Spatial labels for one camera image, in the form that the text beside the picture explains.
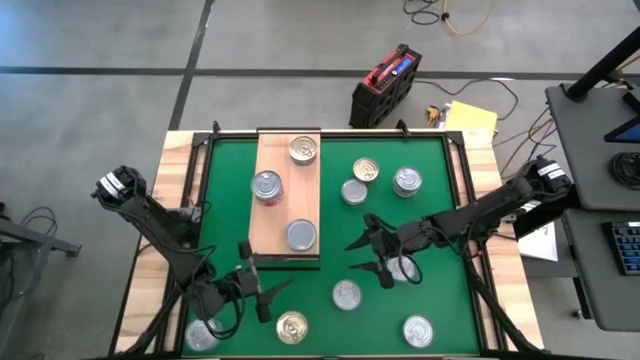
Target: tin can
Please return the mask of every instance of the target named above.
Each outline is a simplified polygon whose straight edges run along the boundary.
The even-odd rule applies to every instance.
[[[342,184],[342,199],[349,205],[362,204],[368,192],[367,186],[356,179],[349,179]]]
[[[333,303],[338,309],[351,311],[357,308],[362,302],[362,292],[358,284],[351,280],[341,280],[333,287],[331,293]]]
[[[406,256],[402,257],[402,267],[404,268],[404,272],[413,279],[416,275],[416,266]],[[407,281],[407,278],[402,274],[402,270],[400,270],[400,262],[397,257],[391,258],[387,261],[387,269],[391,272],[391,276],[394,280]]]
[[[222,331],[222,323],[216,319],[209,320],[209,326],[216,331]],[[184,340],[193,351],[208,351],[215,348],[220,340],[209,333],[209,330],[202,320],[194,320],[184,333]]]
[[[273,206],[279,203],[284,195],[282,179],[271,170],[261,171],[253,177],[251,191],[253,196],[266,206]]]
[[[422,175],[415,168],[405,166],[393,177],[393,191],[401,197],[415,195],[422,186]]]
[[[318,145],[308,136],[298,136],[289,144],[289,155],[297,165],[309,165],[316,159]]]
[[[307,336],[307,319],[297,311],[287,311],[280,315],[276,323],[278,338],[285,344],[294,345]]]
[[[433,327],[431,323],[420,315],[410,316],[402,327],[402,334],[409,345],[422,349],[433,340]]]
[[[318,233],[309,220],[293,220],[287,226],[287,245],[295,251],[306,251],[316,243]]]
[[[371,159],[360,158],[353,163],[353,174],[356,179],[368,184],[378,177],[380,168],[378,163]]]

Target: wooden board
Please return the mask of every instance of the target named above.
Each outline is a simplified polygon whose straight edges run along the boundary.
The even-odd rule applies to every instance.
[[[341,131],[375,134],[394,130]],[[411,131],[427,132],[438,130],[412,129]],[[255,130],[243,132],[255,133]],[[153,197],[164,206],[178,206],[174,204],[179,204],[180,202],[193,133],[193,131],[170,131],[167,133],[158,174],[153,187]],[[464,139],[475,195],[479,197],[502,185],[498,165],[486,131],[465,131]],[[453,167],[456,173],[458,191],[461,198],[465,200],[467,194],[462,177],[460,154],[457,155],[455,156],[455,153],[452,154]],[[198,174],[201,173],[202,165],[200,163],[196,166],[196,171]],[[199,182],[199,180],[199,176],[194,177],[194,181]],[[513,228],[509,225],[501,226],[499,231],[504,235],[514,235]],[[538,328],[533,302],[531,301],[527,278],[522,267],[518,244],[515,241],[493,237],[487,243],[487,255],[491,261],[491,270],[500,305],[523,335],[534,345],[542,348],[544,345]],[[116,334],[116,352],[124,351],[132,345],[157,312],[162,302],[168,270],[167,265],[164,258],[154,248],[148,248],[138,256],[138,261],[133,269],[133,278],[127,289],[127,298],[124,299],[126,310],[122,324]],[[491,314],[486,306],[481,307],[485,331],[489,338],[489,347],[495,348],[496,342],[491,325]],[[173,320],[169,325],[166,350],[173,349],[173,335],[177,326],[177,322],[175,319]]]
[[[289,144],[298,136],[308,136],[318,145],[313,163],[296,165],[289,155]],[[256,174],[275,171],[282,179],[284,197],[273,206],[251,203],[249,241],[260,255],[320,255],[320,134],[260,134]],[[290,222],[309,220],[317,232],[316,243],[307,251],[295,251],[287,245],[286,229]]]

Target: wooden platform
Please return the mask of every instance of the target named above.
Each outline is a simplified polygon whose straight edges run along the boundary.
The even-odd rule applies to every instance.
[[[289,155],[291,141],[303,135],[312,138],[318,146],[315,161],[307,166],[296,165]],[[265,206],[253,198],[249,241],[254,253],[317,258],[320,255],[320,134],[261,134],[255,173],[264,170],[280,175],[284,197],[274,206]],[[316,243],[307,251],[295,251],[287,245],[287,226],[298,219],[309,220],[316,227]]]

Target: gray floor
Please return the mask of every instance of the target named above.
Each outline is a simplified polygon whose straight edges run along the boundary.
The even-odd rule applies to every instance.
[[[488,1],[450,1],[460,28],[481,20]],[[0,66],[176,67],[186,65],[204,0],[0,0]],[[371,68],[405,42],[425,71],[581,72],[640,20],[631,0],[499,1],[487,26],[455,37],[441,24],[419,27],[400,0],[218,0],[199,68]],[[0,200],[19,219],[53,207],[62,238],[81,256],[51,257],[30,307],[22,350],[51,359],[104,355],[131,264],[133,228],[88,196],[120,164],[153,181],[180,77],[0,75]],[[180,129],[347,126],[355,78],[196,77]],[[436,80],[450,89],[465,81]],[[496,142],[527,129],[545,109],[552,81],[510,81],[520,97]],[[453,98],[416,84],[381,125],[424,124],[427,105]],[[512,104],[496,84],[475,84],[456,100],[504,114]],[[555,136],[549,142],[558,143]],[[496,148],[503,166],[517,146]],[[525,146],[505,174],[526,159]],[[549,157],[566,164],[561,147]],[[575,355],[635,358],[637,334],[605,333],[575,321],[570,281],[531,279],[547,348]]]

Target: green mat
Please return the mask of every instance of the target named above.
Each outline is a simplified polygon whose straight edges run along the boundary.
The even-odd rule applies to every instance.
[[[249,232],[249,182],[256,151],[256,141],[220,140],[214,148],[207,190],[213,208],[203,219],[200,246],[218,245],[211,260],[219,276],[242,264],[236,244]],[[352,177],[352,165],[360,157],[376,160],[380,175],[370,185],[366,202],[353,207],[343,202],[340,188]],[[422,284],[396,282],[390,290],[382,289],[372,273],[347,269],[374,260],[370,248],[343,251],[362,234],[365,213],[376,213],[399,225],[453,208],[441,139],[323,139],[321,161],[321,270],[262,271],[265,289],[295,277],[275,298],[271,322],[258,322],[255,300],[249,299],[240,330],[232,339],[210,353],[194,352],[185,344],[184,355],[477,354],[465,273],[461,259],[451,249],[432,248],[417,254],[424,275]],[[424,179],[418,194],[408,199],[398,197],[392,188],[393,175],[401,166],[414,166]],[[340,311],[332,302],[331,290],[342,279],[357,282],[362,290],[362,303],[354,311]],[[297,345],[282,343],[275,331],[277,318],[289,310],[303,313],[309,324],[306,338]],[[433,325],[434,339],[426,349],[411,347],[402,336],[402,324],[413,314],[425,316]],[[216,318],[231,326],[233,306],[226,306]]]

